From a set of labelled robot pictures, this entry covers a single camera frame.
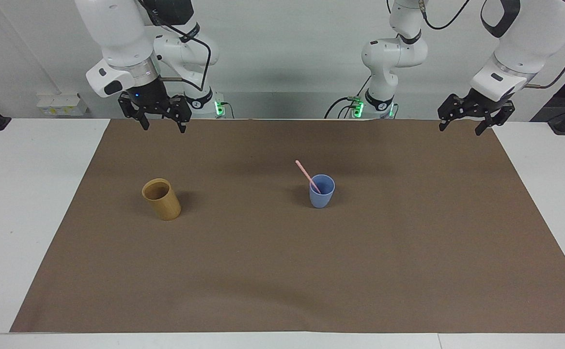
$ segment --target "white tabletop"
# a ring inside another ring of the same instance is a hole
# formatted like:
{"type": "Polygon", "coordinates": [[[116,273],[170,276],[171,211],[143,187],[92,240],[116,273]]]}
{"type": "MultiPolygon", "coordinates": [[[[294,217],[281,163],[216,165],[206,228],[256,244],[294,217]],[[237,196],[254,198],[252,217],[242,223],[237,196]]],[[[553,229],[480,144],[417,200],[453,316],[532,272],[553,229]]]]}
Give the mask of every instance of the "white tabletop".
{"type": "MultiPolygon", "coordinates": [[[[5,334],[63,220],[108,120],[14,119],[0,132],[0,348],[555,348],[565,334],[5,334]]],[[[565,136],[546,124],[495,128],[565,254],[565,136]]]]}

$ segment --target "green light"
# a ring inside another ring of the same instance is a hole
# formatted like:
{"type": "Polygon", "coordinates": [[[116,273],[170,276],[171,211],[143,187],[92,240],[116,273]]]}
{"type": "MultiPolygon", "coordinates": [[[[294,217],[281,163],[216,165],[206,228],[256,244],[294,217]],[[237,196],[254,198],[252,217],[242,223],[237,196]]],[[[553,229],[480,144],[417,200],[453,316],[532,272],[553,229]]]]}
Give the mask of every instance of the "green light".
{"type": "Polygon", "coordinates": [[[358,105],[356,106],[356,110],[354,110],[354,117],[355,118],[362,117],[362,109],[364,109],[364,102],[358,101],[358,105]]]}
{"type": "Polygon", "coordinates": [[[220,106],[220,102],[214,101],[214,104],[216,105],[216,114],[218,114],[218,116],[223,115],[224,114],[224,108],[222,106],[220,106]]]}

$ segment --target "cup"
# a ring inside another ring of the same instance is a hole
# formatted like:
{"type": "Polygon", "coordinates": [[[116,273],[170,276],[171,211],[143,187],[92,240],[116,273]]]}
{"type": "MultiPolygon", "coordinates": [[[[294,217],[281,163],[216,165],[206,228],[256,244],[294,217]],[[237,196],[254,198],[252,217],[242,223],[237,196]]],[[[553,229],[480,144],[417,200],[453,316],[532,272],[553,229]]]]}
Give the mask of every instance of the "cup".
{"type": "Polygon", "coordinates": [[[163,178],[156,178],[147,182],[142,188],[142,196],[163,221],[172,221],[181,213],[181,205],[173,188],[163,178]]]}
{"type": "Polygon", "coordinates": [[[309,183],[311,204],[313,204],[315,208],[324,208],[330,202],[332,194],[334,194],[334,179],[327,174],[318,174],[313,177],[313,182],[315,182],[321,194],[316,192],[315,188],[309,183]]]}

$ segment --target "blue cup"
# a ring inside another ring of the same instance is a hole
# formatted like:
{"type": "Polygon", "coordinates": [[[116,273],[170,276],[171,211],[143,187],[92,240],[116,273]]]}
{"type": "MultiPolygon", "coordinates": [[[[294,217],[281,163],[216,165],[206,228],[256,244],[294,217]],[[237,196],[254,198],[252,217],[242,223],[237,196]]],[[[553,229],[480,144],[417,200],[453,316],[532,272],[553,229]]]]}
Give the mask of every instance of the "blue cup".
{"type": "Polygon", "coordinates": [[[336,187],[334,179],[326,174],[318,174],[313,177],[313,182],[315,182],[321,194],[316,192],[315,187],[309,183],[311,204],[313,204],[315,208],[324,208],[330,202],[332,194],[334,194],[334,188],[336,187]]]}

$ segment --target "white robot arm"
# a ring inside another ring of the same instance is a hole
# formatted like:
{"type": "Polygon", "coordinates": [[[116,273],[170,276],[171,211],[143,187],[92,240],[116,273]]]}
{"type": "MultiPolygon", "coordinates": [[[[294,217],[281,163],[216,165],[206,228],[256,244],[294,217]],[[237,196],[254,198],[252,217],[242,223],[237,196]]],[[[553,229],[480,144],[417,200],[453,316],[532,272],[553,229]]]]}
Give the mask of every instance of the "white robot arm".
{"type": "Polygon", "coordinates": [[[388,115],[398,85],[398,77],[391,69],[418,66],[427,58],[422,22],[418,0],[395,0],[390,25],[397,37],[373,40],[364,46],[362,62],[371,70],[371,83],[362,95],[364,114],[376,118],[388,115]]]}
{"type": "Polygon", "coordinates": [[[487,127],[503,125],[515,110],[509,98],[565,44],[565,0],[486,0],[481,20],[500,44],[472,78],[468,95],[450,95],[440,106],[442,131],[466,116],[484,118],[477,135],[487,127]]]}
{"type": "Polygon", "coordinates": [[[214,111],[210,108],[214,105],[214,91],[204,75],[207,66],[218,60],[218,46],[200,33],[192,18],[191,0],[75,3],[103,54],[103,60],[87,72],[87,80],[101,97],[121,93],[119,105],[125,117],[136,119],[147,130],[149,121],[145,113],[162,115],[176,121],[183,133],[192,115],[191,106],[199,112],[214,111]],[[145,35],[145,24],[163,26],[172,34],[159,35],[152,44],[145,35]],[[174,80],[183,83],[182,95],[168,97],[154,63],[157,60],[180,74],[174,80]]]}

